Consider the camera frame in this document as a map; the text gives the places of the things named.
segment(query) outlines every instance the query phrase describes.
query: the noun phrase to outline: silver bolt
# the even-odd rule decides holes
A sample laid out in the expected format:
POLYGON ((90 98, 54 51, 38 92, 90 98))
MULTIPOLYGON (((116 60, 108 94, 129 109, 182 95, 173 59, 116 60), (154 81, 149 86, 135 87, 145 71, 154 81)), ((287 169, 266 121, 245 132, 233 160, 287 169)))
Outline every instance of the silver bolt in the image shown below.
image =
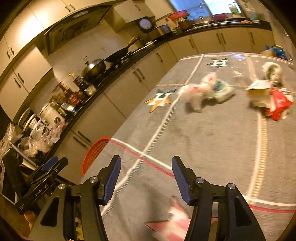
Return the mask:
POLYGON ((59 190, 63 190, 66 187, 66 184, 62 183, 58 185, 59 190))
POLYGON ((233 189, 235 189, 235 185, 233 183, 229 183, 228 184, 228 188, 231 189, 231 190, 233 190, 233 189))
POLYGON ((204 180, 202 177, 198 177, 198 178, 196 179, 196 182, 199 183, 199 184, 204 183, 204 181, 205 181, 205 180, 204 180))
POLYGON ((89 179, 89 181, 90 181, 91 183, 96 183, 96 182, 98 181, 98 178, 97 178, 97 177, 91 177, 91 178, 89 179))

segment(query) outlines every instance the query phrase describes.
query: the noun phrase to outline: black pan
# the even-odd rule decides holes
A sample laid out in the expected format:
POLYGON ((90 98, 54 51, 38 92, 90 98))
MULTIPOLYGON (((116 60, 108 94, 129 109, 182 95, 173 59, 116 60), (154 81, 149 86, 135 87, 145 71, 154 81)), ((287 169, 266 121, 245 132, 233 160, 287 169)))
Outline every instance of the black pan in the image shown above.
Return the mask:
POLYGON ((132 46, 135 42, 137 42, 140 38, 139 37, 133 37, 130 42, 128 43, 127 47, 115 52, 114 54, 110 55, 108 58, 105 59, 105 61, 109 63, 116 63, 123 57, 125 57, 128 54, 128 48, 132 46))

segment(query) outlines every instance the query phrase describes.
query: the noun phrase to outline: red bowl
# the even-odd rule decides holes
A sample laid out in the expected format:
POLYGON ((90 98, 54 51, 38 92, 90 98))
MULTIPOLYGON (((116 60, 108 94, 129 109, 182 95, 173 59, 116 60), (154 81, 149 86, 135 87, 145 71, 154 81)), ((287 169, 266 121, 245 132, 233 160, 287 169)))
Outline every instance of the red bowl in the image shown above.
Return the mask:
POLYGON ((169 16, 169 19, 171 19, 171 20, 173 20, 173 21, 176 21, 176 20, 179 19, 179 18, 187 17, 187 15, 188 15, 187 10, 182 10, 182 11, 174 12, 173 14, 171 14, 171 15, 169 16))

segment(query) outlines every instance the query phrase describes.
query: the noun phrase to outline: orange basket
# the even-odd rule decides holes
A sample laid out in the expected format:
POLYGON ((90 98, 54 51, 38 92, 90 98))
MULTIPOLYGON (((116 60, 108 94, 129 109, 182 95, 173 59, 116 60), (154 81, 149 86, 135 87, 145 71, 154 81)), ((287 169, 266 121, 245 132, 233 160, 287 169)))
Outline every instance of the orange basket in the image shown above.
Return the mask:
POLYGON ((92 147, 87 152, 83 164, 82 164, 82 175, 84 176, 89 167, 92 165, 94 160, 97 158, 97 156, 101 153, 101 151, 104 149, 105 145, 110 141, 110 138, 104 137, 98 140, 95 144, 92 145, 92 147))

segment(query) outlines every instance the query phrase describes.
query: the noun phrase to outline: table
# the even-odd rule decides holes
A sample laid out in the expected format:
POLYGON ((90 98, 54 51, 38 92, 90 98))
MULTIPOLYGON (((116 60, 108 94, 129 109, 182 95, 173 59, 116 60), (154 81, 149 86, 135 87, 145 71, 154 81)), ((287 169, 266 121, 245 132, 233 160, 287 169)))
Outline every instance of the table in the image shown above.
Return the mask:
POLYGON ((242 56, 237 63, 231 58, 223 64, 228 54, 181 59, 89 168, 81 182, 96 176, 113 155, 122 160, 113 198, 101 207, 109 240, 153 240, 156 232, 145 223, 169 219, 169 212, 174 213, 170 208, 172 197, 191 216, 192 208, 182 200, 172 174, 171 159, 175 155, 212 184, 234 183, 252 208, 267 241, 276 240, 289 223, 296 209, 296 112, 285 120, 272 121, 250 106, 245 88, 255 79, 264 78, 265 62, 276 62, 283 69, 284 87, 296 91, 293 66, 278 58, 246 53, 237 53, 242 56), (233 78, 234 64, 243 74, 241 78, 233 78), (199 83, 210 71, 233 85, 235 96, 221 104, 207 104, 202 113, 187 112, 178 89, 185 83, 199 83), (168 96, 171 104, 149 113, 151 106, 146 101, 155 98, 158 91, 175 89, 168 96))

